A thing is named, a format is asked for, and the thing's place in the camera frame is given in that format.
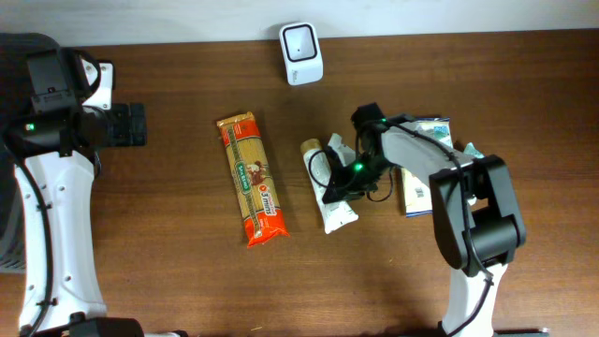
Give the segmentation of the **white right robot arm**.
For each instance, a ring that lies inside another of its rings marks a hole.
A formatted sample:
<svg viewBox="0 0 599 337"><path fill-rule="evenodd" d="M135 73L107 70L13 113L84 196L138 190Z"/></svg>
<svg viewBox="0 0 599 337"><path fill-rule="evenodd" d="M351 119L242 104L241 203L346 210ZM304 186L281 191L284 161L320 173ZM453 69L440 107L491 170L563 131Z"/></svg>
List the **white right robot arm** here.
<svg viewBox="0 0 599 337"><path fill-rule="evenodd" d="M368 196L394 168L417 176L430 189L435 240L451 269L436 333L495 335L499 283L527 235L506 163L456 150L419 129L415 117L387 117L375 103L358 107L351 122L354 146L331 139L322 151L331 169L321 182L323 203Z"/></svg>

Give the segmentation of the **yellow white snack bag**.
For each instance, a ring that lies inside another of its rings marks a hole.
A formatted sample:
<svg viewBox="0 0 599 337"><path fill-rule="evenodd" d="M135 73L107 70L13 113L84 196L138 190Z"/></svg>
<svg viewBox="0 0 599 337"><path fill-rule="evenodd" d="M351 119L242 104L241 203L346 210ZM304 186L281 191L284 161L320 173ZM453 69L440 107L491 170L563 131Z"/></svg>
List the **yellow white snack bag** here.
<svg viewBox="0 0 599 337"><path fill-rule="evenodd" d="M421 118L416 120L416 131L425 133L428 137L434 139L432 129L436 125L447 125L449 127L450 119L443 118ZM448 147L453 147L453 141L442 142ZM405 168L401 168L402 191L407 217L415 217L432 213L430 188L421 182L417 176Z"/></svg>

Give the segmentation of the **orange spaghetti packet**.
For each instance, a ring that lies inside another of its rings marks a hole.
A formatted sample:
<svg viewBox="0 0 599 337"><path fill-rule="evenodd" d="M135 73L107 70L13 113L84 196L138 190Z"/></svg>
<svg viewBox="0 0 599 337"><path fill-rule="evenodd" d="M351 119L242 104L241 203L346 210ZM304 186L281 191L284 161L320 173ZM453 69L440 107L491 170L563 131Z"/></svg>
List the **orange spaghetti packet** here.
<svg viewBox="0 0 599 337"><path fill-rule="evenodd" d="M250 111L216 123L226 157L242 222L250 247L277 236L288 236L284 214L254 114Z"/></svg>

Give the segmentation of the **small green tissue pack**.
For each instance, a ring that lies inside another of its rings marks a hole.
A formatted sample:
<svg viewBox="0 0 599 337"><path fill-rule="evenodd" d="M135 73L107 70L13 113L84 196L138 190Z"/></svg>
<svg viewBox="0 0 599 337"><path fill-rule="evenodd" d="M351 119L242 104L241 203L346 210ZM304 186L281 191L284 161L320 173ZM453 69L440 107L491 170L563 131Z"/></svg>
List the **small green tissue pack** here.
<svg viewBox="0 0 599 337"><path fill-rule="evenodd" d="M451 142L450 130L447 125L436 125L432 131L436 140L441 142Z"/></svg>

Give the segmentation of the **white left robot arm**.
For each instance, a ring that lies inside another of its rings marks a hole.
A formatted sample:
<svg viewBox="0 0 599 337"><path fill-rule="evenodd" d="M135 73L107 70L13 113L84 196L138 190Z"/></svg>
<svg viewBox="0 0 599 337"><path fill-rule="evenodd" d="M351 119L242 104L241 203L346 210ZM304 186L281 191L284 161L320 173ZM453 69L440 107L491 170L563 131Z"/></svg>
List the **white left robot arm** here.
<svg viewBox="0 0 599 337"><path fill-rule="evenodd" d="M97 281L91 194L98 152L147 143L140 103L111 101L114 70L85 51L27 56L27 112L2 126L24 215L26 289L21 336L142 336L134 318L110 317Z"/></svg>

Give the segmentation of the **white tube with tan cap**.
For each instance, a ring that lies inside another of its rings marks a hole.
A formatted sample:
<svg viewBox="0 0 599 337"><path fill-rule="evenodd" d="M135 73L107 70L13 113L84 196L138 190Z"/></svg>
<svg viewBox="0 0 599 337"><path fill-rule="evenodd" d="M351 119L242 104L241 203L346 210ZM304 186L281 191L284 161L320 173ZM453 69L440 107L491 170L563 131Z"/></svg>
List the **white tube with tan cap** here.
<svg viewBox="0 0 599 337"><path fill-rule="evenodd" d="M314 190L318 209L322 215L326 234L358 220L358 215L346 201L329 204L323 202L331 178L331 168L318 139L307 139L300 145L300 151Z"/></svg>

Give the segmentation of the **green plastic pouch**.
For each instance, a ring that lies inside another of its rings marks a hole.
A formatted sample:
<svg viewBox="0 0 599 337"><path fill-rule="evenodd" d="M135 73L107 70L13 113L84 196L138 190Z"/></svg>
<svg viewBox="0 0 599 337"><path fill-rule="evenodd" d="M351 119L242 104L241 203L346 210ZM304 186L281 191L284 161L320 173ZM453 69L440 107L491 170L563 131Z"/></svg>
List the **green plastic pouch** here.
<svg viewBox="0 0 599 337"><path fill-rule="evenodd" d="M470 155L470 156L472 156L472 157L474 157L474 158L478 158L478 159L480 159L480 158L484 158L484 157L485 157L485 156L484 156L484 155L483 155L481 152L479 152L479 151L476 149L476 147L474 146L474 144L473 144L472 142L469 142L469 143L468 143L468 144L467 144L467 145L464 147L463 153L464 153L464 154L467 154L467 155Z"/></svg>

